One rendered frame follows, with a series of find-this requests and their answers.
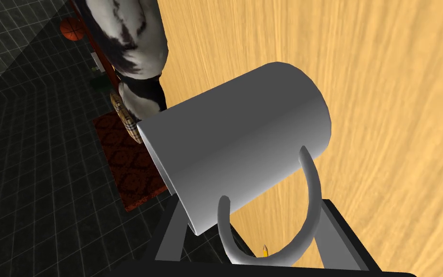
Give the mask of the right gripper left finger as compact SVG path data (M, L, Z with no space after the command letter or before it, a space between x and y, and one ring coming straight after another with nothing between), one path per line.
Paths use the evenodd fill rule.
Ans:
M167 207L148 242L143 261L180 261L188 216L180 201L168 201Z

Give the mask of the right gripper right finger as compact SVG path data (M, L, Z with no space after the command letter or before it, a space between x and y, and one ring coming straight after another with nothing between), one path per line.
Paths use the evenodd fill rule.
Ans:
M326 269L380 270L370 253L329 199L323 199L315 235Z

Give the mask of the grey mug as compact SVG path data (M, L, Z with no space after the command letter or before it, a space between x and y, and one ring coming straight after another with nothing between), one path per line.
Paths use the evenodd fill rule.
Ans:
M321 185L314 159L332 122L316 84L299 68L272 62L181 102L137 125L169 191L196 235L217 225L234 264L292 266L314 238ZM302 169L308 211L279 252L251 257L235 244L230 214Z

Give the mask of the red patterned rug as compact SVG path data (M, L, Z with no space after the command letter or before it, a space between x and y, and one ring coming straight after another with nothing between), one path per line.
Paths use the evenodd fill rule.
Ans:
M136 142L115 111L93 119L125 211L167 191L144 144Z

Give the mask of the tan plaid cushion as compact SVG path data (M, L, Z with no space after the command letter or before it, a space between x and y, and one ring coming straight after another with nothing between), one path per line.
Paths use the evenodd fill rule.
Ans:
M126 110L126 107L124 106L120 95L115 90L113 90L110 93L110 99L111 99L111 103L114 106L114 109L115 109L117 115L119 116L120 120L122 121L127 133L137 143L142 144L143 140L140 136L140 133L138 131L136 123L135 123L134 119L131 117L131 115L128 113L128 111Z

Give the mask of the wooden table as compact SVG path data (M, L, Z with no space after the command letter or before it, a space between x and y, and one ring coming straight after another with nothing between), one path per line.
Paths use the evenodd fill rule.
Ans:
M172 106L269 62L329 107L316 160L384 271L443 277L443 0L158 0Z

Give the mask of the white and black furry object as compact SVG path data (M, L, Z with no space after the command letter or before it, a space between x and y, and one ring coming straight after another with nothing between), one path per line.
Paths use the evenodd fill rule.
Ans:
M73 0L94 41L120 78L135 123L166 110L160 76L168 44L157 0Z

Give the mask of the orange basketball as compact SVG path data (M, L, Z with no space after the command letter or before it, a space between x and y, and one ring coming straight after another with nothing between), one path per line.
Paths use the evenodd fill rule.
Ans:
M81 21L73 17L66 17L61 21L60 31L70 41L79 41L86 34Z

